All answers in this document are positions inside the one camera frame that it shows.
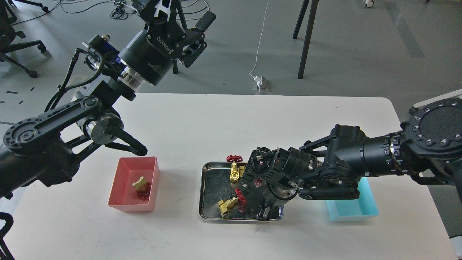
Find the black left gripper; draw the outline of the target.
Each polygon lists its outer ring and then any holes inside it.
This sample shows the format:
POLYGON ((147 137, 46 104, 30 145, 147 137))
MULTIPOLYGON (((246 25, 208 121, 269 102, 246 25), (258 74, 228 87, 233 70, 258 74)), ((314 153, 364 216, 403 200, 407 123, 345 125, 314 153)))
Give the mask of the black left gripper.
MULTIPOLYGON (((180 35, 180 24, 176 21, 178 7, 178 0, 140 0, 140 17, 145 25, 118 55, 126 66, 153 86, 173 67, 169 51, 156 44, 157 37, 167 39, 168 34, 180 35)), ((175 57, 185 67, 189 68, 206 49, 204 32, 215 19, 216 15, 208 10, 195 27, 187 29, 185 36, 175 43, 175 57)))

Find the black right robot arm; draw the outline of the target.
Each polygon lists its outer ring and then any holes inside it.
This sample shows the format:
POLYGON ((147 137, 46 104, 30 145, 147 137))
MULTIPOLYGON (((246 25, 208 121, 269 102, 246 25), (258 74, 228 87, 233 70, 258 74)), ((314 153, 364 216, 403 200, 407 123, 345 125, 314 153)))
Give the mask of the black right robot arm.
POLYGON ((461 99, 414 108, 401 131, 369 138, 358 126, 335 125, 322 139, 300 148, 252 151, 241 178, 263 180, 258 217, 296 195, 305 200, 358 199, 363 177, 410 176, 420 185, 453 185, 461 196, 461 99))

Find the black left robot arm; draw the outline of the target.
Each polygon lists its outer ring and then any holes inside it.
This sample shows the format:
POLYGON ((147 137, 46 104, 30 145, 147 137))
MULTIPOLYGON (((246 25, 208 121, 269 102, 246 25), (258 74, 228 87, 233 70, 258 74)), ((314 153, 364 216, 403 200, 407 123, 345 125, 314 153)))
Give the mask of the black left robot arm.
POLYGON ((44 113, 14 123, 3 135, 1 198, 38 180, 49 187, 70 182, 81 161, 101 146, 144 156, 147 148, 125 132, 113 108, 119 97, 132 101, 144 82, 156 86, 175 61, 189 67, 206 49, 205 31, 216 15, 209 10, 186 28, 178 0, 133 0, 145 22, 118 51, 108 35, 77 48, 58 92, 44 113))

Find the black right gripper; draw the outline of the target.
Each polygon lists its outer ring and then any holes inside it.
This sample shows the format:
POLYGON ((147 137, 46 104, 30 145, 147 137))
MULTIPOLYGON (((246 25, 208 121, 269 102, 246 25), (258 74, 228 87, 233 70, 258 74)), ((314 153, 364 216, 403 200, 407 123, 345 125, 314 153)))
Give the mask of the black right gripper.
POLYGON ((289 201, 288 178, 283 173, 288 156, 289 152, 281 148, 257 147, 249 157, 240 183, 242 187, 253 184, 261 190, 256 210, 258 220, 270 221, 289 201))

